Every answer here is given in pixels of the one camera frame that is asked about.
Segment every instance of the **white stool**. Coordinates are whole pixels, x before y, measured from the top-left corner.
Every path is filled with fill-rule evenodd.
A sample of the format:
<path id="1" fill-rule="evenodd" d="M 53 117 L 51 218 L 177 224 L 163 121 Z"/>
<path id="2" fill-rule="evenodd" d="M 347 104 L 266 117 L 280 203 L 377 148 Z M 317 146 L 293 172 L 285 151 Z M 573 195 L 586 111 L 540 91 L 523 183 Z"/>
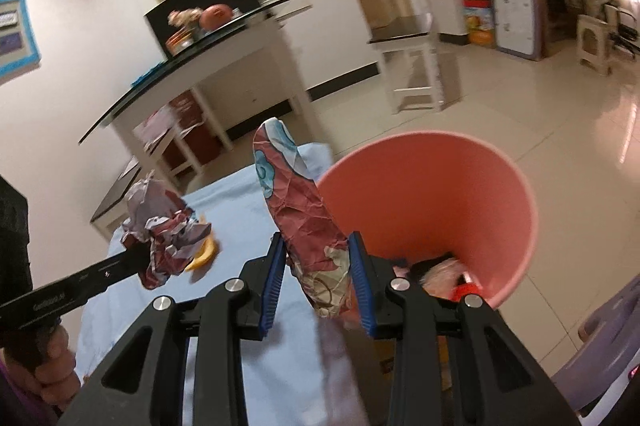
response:
<path id="1" fill-rule="evenodd" d="M 398 18 L 387 27 L 372 31 L 369 43 L 378 51 L 378 69 L 394 114 L 400 111 L 406 98 L 430 96 L 428 102 L 409 101 L 405 108 L 440 110 L 444 104 L 440 66 L 430 29 L 431 18 L 427 15 Z M 408 86 L 418 59 L 424 64 L 427 86 Z M 398 78 L 406 86 L 396 88 Z"/>
<path id="2" fill-rule="evenodd" d="M 609 32 L 610 24 L 581 14 L 578 16 L 578 63 L 585 60 L 593 65 L 599 74 L 609 73 Z M 595 53 L 584 48 L 585 34 L 591 34 L 596 41 Z"/>

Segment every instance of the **hand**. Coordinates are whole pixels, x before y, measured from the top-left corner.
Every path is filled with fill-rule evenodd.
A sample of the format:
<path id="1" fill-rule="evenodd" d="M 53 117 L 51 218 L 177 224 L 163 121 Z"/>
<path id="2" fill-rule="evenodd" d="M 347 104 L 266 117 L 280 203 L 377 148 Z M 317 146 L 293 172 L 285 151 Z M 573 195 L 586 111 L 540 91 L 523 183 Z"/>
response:
<path id="1" fill-rule="evenodd" d="M 63 327 L 58 327 L 47 344 L 48 359 L 36 368 L 34 375 L 7 353 L 4 353 L 4 364 L 16 386 L 65 411 L 80 390 L 80 380 L 74 372 L 76 356 L 68 345 L 69 335 Z"/>

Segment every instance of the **banana peel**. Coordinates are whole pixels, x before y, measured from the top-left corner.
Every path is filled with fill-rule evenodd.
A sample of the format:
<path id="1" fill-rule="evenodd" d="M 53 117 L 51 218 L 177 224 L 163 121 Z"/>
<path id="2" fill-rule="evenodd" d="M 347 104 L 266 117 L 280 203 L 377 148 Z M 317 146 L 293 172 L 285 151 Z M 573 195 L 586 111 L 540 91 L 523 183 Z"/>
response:
<path id="1" fill-rule="evenodd" d="M 204 218 L 200 217 L 200 221 L 204 224 Z M 194 271 L 199 269 L 207 263 L 211 262 L 218 253 L 218 243 L 215 241 L 213 237 L 213 231 L 211 234 L 204 239 L 204 242 L 200 246 L 200 249 L 191 260 L 191 263 L 184 268 L 185 271 Z"/>

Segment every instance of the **blue frame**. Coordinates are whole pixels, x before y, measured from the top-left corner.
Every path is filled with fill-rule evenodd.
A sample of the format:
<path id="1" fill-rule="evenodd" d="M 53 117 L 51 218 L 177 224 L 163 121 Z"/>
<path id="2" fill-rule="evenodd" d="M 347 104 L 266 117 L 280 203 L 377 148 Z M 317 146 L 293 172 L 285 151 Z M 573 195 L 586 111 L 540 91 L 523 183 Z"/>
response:
<path id="1" fill-rule="evenodd" d="M 29 20 L 29 14 L 27 13 L 27 1 L 26 0 L 0 0 L 0 8 L 3 3 L 6 2 L 18 2 L 20 4 L 20 24 L 24 28 L 24 33 L 27 36 L 27 42 L 31 49 L 31 54 L 15 60 L 11 63 L 8 63 L 4 66 L 0 66 L 0 78 L 5 76 L 11 72 L 16 72 L 17 70 L 27 67 L 29 65 L 34 65 L 39 63 L 40 61 L 40 51 L 38 50 L 38 46 L 36 45 L 36 41 L 33 38 L 33 31 L 31 30 L 31 21 Z"/>

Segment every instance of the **metal screw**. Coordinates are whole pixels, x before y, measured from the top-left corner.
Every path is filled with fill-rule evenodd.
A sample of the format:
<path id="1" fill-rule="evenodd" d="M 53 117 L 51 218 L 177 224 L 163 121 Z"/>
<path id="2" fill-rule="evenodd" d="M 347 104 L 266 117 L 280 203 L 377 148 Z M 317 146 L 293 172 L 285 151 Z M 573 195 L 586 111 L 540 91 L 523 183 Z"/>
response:
<path id="1" fill-rule="evenodd" d="M 465 296 L 465 305 L 472 309 L 479 309 L 482 307 L 482 298 L 477 294 L 467 294 Z"/>
<path id="2" fill-rule="evenodd" d="M 232 278 L 225 283 L 225 289 L 229 292 L 238 292 L 244 289 L 244 282 L 239 278 Z"/>
<path id="3" fill-rule="evenodd" d="M 168 296 L 159 296 L 154 300 L 154 308 L 157 311 L 167 310 L 171 306 L 171 298 Z"/>
<path id="4" fill-rule="evenodd" d="M 411 284 L 405 278 L 393 278 L 391 281 L 391 288 L 394 291 L 406 291 Z"/>

